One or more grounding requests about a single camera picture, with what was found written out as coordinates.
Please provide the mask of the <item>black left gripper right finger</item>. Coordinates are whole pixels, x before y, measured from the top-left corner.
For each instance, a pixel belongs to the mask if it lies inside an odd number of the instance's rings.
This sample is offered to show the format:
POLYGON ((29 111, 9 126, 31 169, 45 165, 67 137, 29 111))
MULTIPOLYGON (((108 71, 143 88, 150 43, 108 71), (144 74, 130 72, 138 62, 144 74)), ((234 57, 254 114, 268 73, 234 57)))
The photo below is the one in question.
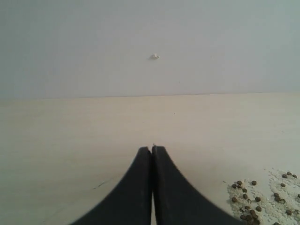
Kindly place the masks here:
POLYGON ((198 192, 163 146, 152 147, 152 191, 158 225, 242 225, 198 192))

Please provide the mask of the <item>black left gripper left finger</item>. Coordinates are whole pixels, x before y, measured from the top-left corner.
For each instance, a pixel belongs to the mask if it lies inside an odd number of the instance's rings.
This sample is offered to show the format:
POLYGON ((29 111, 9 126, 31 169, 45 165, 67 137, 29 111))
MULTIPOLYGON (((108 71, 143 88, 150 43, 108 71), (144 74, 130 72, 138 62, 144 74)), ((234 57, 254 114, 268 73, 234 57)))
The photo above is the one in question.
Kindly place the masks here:
POLYGON ((148 147, 141 147, 115 188, 73 225, 150 225, 152 163, 148 147))

